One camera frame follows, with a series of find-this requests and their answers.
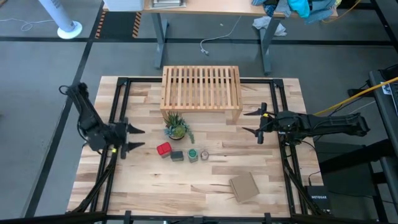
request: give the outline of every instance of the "small can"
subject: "small can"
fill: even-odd
[[[209,158],[209,153],[206,150],[203,150],[200,154],[200,159],[206,161]]]
[[[196,162],[198,160],[198,151],[196,149],[190,149],[188,151],[188,158],[190,162]]]

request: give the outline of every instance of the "cloth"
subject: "cloth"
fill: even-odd
[[[310,15],[304,19],[304,23],[311,24],[330,17],[333,14],[332,7],[334,7],[335,3],[336,0],[313,1],[312,11]]]
[[[271,21],[271,17],[263,16],[261,18],[254,19],[253,26],[256,29],[262,29],[262,28],[267,29],[270,21]],[[279,23],[274,35],[284,37],[287,35],[287,33],[285,31],[286,31],[286,28],[281,23]]]
[[[292,11],[290,10],[290,6],[287,0],[279,0],[275,12],[283,12],[285,17],[289,17],[292,14]]]
[[[288,0],[290,8],[296,11],[301,18],[307,18],[310,15],[310,5],[308,0]]]
[[[253,6],[260,6],[262,4],[266,14],[269,17],[272,17],[274,15],[276,6],[278,5],[278,1],[279,0],[252,0],[251,4]]]

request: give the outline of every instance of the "butcher block tabletop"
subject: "butcher block tabletop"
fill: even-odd
[[[95,108],[103,121],[109,119],[117,80],[118,77],[102,77],[99,84]],[[126,117],[146,133],[132,134],[129,140],[145,142],[145,145],[128,153],[125,160],[118,158],[108,215],[124,215],[130,210],[134,215],[153,216],[263,217],[264,213],[271,213],[272,217],[290,217],[277,133],[264,133],[264,144],[259,145],[253,134],[242,129],[258,128],[258,116],[241,115],[233,124],[228,111],[183,113],[195,143],[192,144],[188,136],[173,141],[163,130],[165,123],[159,109],[161,85],[160,82],[131,85]],[[284,85],[289,110],[305,113],[299,80],[285,78]],[[269,84],[241,84],[241,89],[242,114],[255,111],[262,102],[273,112]],[[279,91],[277,99],[282,110]],[[312,138],[306,141],[313,144]],[[156,147],[164,142],[169,142],[175,151],[183,151],[184,161],[161,158]],[[187,151],[193,148],[199,152],[207,150],[208,160],[190,163]],[[308,144],[296,148],[303,184],[308,184],[308,176],[320,170],[317,154]],[[100,155],[84,147],[68,210],[77,207],[94,186],[99,163]],[[229,179],[245,172],[253,174],[260,194],[238,203]],[[313,185],[323,185],[320,173],[312,175],[311,181]],[[99,194],[98,210],[103,203],[104,186]],[[293,184],[292,188],[299,212],[299,195]]]

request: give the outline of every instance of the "small plant pot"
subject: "small plant pot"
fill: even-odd
[[[169,138],[173,139],[174,141],[179,141],[179,140],[183,139],[184,137],[185,137],[185,135],[180,138],[175,138],[175,137],[169,136]]]

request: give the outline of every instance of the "wooden slatted crate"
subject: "wooden slatted crate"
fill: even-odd
[[[238,66],[165,66],[160,111],[231,111],[237,122],[243,109]]]

